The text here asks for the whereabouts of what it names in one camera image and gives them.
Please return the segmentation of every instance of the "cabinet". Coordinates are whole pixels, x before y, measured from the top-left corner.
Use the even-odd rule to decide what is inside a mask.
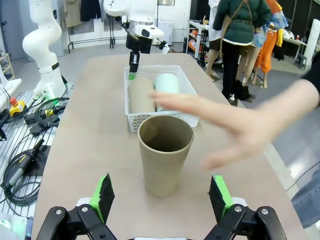
[[[165,40],[168,45],[172,45],[172,33],[174,30],[174,23],[168,20],[159,20],[158,28],[164,32],[164,36],[159,38],[160,41]]]

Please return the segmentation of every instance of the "sleeve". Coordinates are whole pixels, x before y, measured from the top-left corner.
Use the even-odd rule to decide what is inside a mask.
[[[220,1],[218,8],[216,10],[216,16],[215,16],[215,19],[213,22],[213,29],[214,30],[220,31],[222,29],[225,17],[229,13],[229,6],[230,6],[229,0],[221,0]]]
[[[257,19],[253,22],[255,28],[260,28],[271,19],[271,9],[267,5],[265,0],[261,0],[257,9]]]
[[[312,83],[320,94],[320,52],[318,52],[312,61],[311,69],[302,77]]]
[[[271,22],[273,22],[275,29],[285,29],[288,27],[287,19],[282,11],[272,14]]]

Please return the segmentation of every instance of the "paper cup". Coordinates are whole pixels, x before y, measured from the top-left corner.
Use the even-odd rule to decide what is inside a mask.
[[[171,194],[194,139],[188,123],[174,116],[154,116],[138,129],[144,185],[156,197]]]

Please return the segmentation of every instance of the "brown paper roll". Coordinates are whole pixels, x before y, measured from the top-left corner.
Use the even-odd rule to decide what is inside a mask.
[[[130,113],[152,113],[155,112],[155,103],[151,99],[154,84],[145,77],[131,80],[128,86]]]

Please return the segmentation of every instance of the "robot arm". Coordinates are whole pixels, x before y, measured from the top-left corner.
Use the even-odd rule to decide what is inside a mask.
[[[48,99],[61,97],[66,87],[60,73],[58,58],[49,50],[49,46],[62,34],[53,16],[52,0],[29,0],[29,10],[31,20],[38,24],[38,29],[25,36],[22,46],[35,60],[41,77],[33,93],[35,96]]]
[[[104,10],[111,16],[127,16],[126,47],[131,49],[129,79],[133,80],[139,66],[140,52],[149,54],[151,46],[159,47],[164,54],[169,51],[167,42],[160,41],[164,32],[154,23],[157,0],[105,0]]]

